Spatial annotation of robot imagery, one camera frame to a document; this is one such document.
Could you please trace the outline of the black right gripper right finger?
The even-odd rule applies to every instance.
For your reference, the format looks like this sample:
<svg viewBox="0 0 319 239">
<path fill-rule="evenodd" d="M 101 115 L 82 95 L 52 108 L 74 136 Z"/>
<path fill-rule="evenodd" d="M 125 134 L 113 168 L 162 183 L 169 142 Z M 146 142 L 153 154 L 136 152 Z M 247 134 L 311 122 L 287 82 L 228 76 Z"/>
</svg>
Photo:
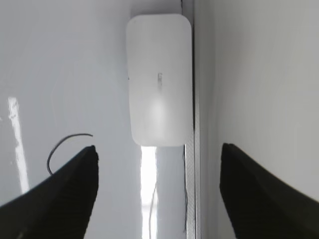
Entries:
<svg viewBox="0 0 319 239">
<path fill-rule="evenodd" d="M 319 203 L 234 144 L 222 146 L 219 189 L 238 239 L 319 237 Z"/>
</svg>

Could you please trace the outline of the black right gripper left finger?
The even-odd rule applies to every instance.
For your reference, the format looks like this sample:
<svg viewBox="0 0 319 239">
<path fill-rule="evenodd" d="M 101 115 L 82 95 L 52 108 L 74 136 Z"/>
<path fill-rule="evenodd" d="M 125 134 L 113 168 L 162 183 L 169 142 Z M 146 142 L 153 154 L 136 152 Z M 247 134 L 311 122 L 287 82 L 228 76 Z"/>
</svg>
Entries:
<svg viewBox="0 0 319 239">
<path fill-rule="evenodd" d="M 95 146 L 77 153 L 27 193 L 0 208 L 2 239 L 82 239 L 99 188 Z"/>
</svg>

